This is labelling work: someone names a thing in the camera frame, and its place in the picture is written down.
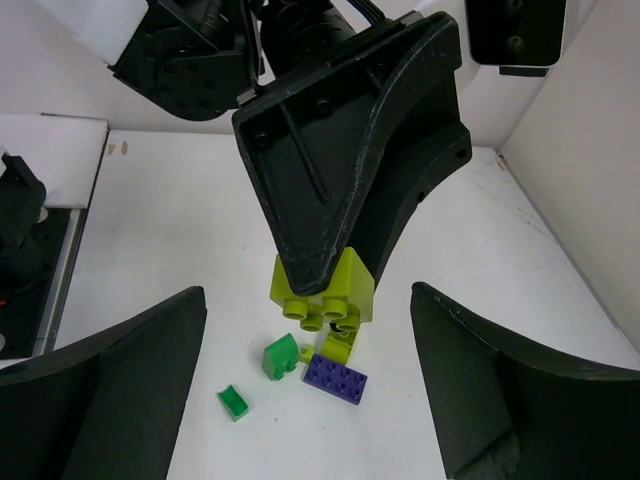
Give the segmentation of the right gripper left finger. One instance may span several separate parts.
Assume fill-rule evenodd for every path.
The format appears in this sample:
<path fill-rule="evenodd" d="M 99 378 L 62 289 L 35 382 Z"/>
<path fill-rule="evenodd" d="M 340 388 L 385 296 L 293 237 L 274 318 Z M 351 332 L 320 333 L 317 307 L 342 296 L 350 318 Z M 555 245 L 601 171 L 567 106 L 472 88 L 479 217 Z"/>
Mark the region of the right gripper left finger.
<path fill-rule="evenodd" d="M 2 478 L 166 478 L 205 322 L 192 286 L 2 369 Z"/>

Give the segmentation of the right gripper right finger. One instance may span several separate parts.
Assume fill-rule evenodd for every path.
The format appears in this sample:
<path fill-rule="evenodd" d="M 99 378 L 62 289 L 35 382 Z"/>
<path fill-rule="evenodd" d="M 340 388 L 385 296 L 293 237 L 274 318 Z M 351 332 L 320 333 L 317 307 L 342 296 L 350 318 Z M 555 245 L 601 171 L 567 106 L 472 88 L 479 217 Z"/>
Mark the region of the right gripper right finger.
<path fill-rule="evenodd" d="M 635 479 L 639 374 L 493 323 L 434 287 L 410 313 L 450 479 Z"/>

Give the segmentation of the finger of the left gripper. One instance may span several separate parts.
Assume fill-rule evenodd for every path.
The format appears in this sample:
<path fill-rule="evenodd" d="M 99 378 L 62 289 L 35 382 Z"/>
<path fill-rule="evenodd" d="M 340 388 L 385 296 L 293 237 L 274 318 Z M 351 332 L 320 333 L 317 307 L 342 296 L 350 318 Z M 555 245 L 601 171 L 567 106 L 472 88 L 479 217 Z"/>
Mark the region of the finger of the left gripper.
<path fill-rule="evenodd" d="M 275 80 L 232 118 L 239 152 L 289 285 L 324 290 L 386 144 L 413 108 L 461 66 L 448 13 L 411 12 L 355 32 L 335 10 L 274 10 L 260 33 Z"/>
<path fill-rule="evenodd" d="M 379 280 L 411 216 L 426 197 L 472 156 L 460 119 L 456 81 L 431 89 L 386 144 L 357 220 L 357 254 Z"/>

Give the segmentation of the lime green square lego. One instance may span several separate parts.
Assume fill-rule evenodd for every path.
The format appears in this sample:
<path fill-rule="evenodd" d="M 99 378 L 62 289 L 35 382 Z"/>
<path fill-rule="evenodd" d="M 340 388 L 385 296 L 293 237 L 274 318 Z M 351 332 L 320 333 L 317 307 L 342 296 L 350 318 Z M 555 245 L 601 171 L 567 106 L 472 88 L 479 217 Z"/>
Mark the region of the lime green square lego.
<path fill-rule="evenodd" d="M 374 278 L 355 249 L 346 247 L 328 287 L 307 296 L 293 292 L 277 255 L 270 299 L 281 307 L 284 317 L 298 321 L 305 331 L 318 332 L 324 324 L 333 324 L 349 333 L 372 321 L 374 287 Z"/>

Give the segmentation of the lime green lego with swirl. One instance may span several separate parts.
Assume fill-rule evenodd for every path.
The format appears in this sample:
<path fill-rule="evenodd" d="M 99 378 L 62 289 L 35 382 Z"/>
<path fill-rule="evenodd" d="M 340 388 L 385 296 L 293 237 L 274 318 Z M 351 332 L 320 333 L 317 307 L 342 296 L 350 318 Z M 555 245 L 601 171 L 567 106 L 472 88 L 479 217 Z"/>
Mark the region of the lime green lego with swirl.
<path fill-rule="evenodd" d="M 338 364 L 347 365 L 359 332 L 360 328 L 346 330 L 336 323 L 330 323 L 318 354 Z"/>

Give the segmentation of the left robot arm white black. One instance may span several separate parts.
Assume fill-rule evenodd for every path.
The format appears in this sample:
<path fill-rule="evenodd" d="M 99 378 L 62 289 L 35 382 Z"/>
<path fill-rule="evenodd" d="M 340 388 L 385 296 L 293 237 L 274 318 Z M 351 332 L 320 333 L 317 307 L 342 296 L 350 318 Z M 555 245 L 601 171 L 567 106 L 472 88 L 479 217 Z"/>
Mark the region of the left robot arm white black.
<path fill-rule="evenodd" d="M 112 67 L 164 111 L 232 116 L 294 293 L 326 289 L 352 248 L 374 279 L 418 204 L 472 155 L 448 13 L 355 31 L 329 1 L 147 1 Z"/>

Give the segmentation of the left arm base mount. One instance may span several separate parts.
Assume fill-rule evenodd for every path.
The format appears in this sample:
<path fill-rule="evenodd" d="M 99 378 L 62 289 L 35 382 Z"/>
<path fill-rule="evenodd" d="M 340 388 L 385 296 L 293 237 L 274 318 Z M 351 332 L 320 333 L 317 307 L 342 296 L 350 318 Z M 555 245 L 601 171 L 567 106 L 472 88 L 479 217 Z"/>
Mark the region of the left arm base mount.
<path fill-rule="evenodd" d="M 21 157 L 1 161 L 1 359 L 9 361 L 52 345 L 84 210 L 48 206 L 45 185 Z"/>

